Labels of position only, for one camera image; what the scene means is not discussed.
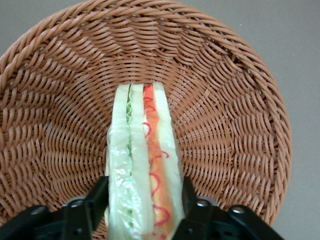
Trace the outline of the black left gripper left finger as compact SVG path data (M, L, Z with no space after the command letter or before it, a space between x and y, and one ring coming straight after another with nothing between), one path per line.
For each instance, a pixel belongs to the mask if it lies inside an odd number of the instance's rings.
M86 197L74 197L50 211L34 205L0 227L2 240L92 240L109 205L109 177L102 176Z

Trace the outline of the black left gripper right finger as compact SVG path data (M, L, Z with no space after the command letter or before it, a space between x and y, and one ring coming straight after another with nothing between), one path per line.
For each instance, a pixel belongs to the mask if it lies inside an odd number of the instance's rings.
M222 210L196 195L192 180L185 176L182 187L185 217L177 227L176 240L282 240L275 230L244 205Z

